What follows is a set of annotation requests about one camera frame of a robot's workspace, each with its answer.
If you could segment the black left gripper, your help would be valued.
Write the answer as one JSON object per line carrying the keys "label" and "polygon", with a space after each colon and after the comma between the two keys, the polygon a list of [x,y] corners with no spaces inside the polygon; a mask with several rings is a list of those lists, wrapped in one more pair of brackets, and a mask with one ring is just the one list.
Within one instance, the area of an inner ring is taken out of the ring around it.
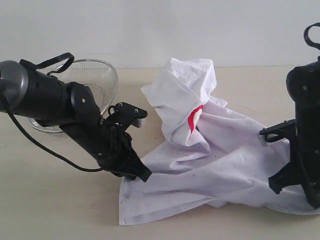
{"label": "black left gripper", "polygon": [[98,168],[92,172],[106,171],[129,180],[146,182],[152,171],[146,167],[134,151],[131,138],[115,124],[95,125],[93,134],[97,137],[95,160]]}

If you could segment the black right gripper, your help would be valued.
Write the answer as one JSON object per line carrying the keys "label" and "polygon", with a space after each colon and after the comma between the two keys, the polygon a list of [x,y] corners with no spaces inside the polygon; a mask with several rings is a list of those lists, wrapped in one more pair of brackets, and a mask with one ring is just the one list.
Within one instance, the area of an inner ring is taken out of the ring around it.
{"label": "black right gripper", "polygon": [[289,124],[290,162],[268,178],[269,188],[276,194],[284,190],[303,190],[314,209],[320,207],[320,126]]}

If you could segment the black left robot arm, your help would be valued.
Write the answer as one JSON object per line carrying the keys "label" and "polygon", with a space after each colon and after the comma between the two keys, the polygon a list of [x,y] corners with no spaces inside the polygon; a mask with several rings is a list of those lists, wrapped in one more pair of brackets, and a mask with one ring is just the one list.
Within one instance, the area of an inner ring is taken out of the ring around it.
{"label": "black left robot arm", "polygon": [[26,60],[5,60],[0,64],[0,110],[13,122],[22,116],[43,127],[59,127],[96,160],[99,171],[144,182],[152,174],[127,133],[148,115],[139,107],[120,102],[104,118],[88,86],[41,73]]}

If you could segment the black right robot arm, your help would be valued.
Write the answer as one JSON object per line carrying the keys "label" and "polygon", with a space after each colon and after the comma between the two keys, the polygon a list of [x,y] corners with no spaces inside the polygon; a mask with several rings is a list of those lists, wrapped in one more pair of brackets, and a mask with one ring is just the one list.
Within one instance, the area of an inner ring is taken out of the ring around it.
{"label": "black right robot arm", "polygon": [[289,163],[269,177],[269,187],[279,194],[300,185],[314,209],[320,207],[320,63],[297,66],[286,77],[295,103],[295,118],[261,130],[268,143],[289,140]]}

